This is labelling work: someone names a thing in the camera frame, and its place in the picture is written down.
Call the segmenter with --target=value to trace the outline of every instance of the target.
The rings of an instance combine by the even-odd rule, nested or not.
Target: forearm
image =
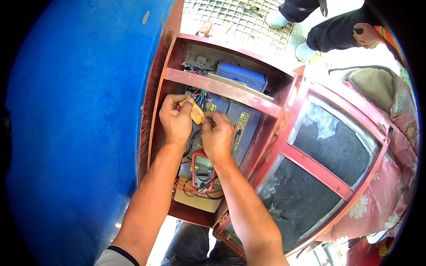
[[[247,256],[263,248],[281,248],[281,233],[234,161],[215,166],[233,222]]]
[[[120,232],[113,244],[146,263],[170,208],[173,183],[184,146],[166,143],[132,196]]]

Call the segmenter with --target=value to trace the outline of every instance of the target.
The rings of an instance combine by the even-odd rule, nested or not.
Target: digital multimeter
[[[192,185],[196,188],[202,187],[206,191],[210,191],[214,185],[212,179],[214,179],[215,175],[213,164],[204,151],[196,150],[192,154]]]

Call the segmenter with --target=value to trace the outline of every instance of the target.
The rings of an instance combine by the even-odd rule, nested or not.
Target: white sleeve
[[[102,252],[95,266],[135,266],[129,259],[120,253],[106,249]]]

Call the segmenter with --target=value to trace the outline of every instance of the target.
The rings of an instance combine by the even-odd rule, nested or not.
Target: metal grate
[[[188,0],[183,15],[192,18],[194,23],[213,22],[211,38],[226,34],[227,41],[254,44],[263,51],[282,55],[293,23],[274,29],[265,22],[266,15],[277,10],[281,3],[283,1],[276,0]]]

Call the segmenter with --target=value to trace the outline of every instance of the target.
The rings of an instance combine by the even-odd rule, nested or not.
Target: white shoe
[[[281,14],[279,10],[272,11],[266,16],[266,23],[272,28],[284,27],[289,21]]]
[[[314,57],[315,52],[316,50],[312,50],[306,42],[304,42],[296,48],[296,57],[299,61],[306,62]]]

